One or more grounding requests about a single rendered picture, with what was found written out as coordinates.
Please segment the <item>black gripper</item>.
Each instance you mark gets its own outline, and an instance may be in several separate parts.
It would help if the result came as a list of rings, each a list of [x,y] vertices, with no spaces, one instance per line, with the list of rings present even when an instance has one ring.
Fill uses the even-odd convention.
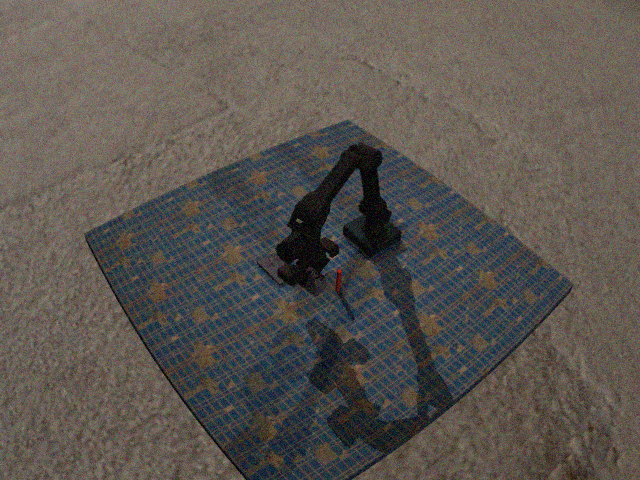
[[[286,263],[277,269],[277,277],[291,287],[300,283],[304,288],[310,276],[306,273],[306,269],[312,267],[320,273],[330,262],[330,259],[326,257],[326,252],[333,258],[339,254],[339,246],[324,237],[320,240],[320,244],[317,247],[308,248],[297,258],[299,261],[296,262],[296,266]]]

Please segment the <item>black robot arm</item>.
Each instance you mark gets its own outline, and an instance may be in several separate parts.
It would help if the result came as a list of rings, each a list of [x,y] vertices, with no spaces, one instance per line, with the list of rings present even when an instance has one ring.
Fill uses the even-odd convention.
[[[363,143],[349,145],[321,185],[296,204],[287,224],[292,232],[276,246],[278,257],[291,264],[308,248],[320,244],[321,229],[330,213],[330,204],[355,169],[360,170],[364,197],[359,211],[367,215],[361,229],[373,238],[386,231],[384,223],[389,222],[392,212],[387,210],[387,204],[380,196],[377,168],[382,159],[382,152]],[[297,218],[303,222],[300,224]]]

